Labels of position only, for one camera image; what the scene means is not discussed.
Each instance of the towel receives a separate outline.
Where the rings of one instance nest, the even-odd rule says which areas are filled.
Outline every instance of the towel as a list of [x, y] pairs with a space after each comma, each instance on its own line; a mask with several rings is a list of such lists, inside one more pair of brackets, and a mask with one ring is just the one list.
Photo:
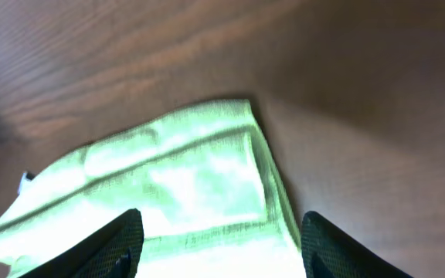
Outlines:
[[247, 100], [185, 107], [52, 163], [0, 218], [0, 263], [21, 276], [131, 208], [144, 223], [139, 277], [305, 277]]

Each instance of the light green cloth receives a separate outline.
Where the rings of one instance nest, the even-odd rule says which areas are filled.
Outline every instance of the light green cloth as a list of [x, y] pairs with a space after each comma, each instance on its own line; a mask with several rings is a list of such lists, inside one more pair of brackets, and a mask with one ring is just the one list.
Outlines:
[[20, 276], [129, 208], [144, 222], [139, 277], [305, 277], [248, 101], [186, 107], [60, 158], [0, 218], [0, 262]]

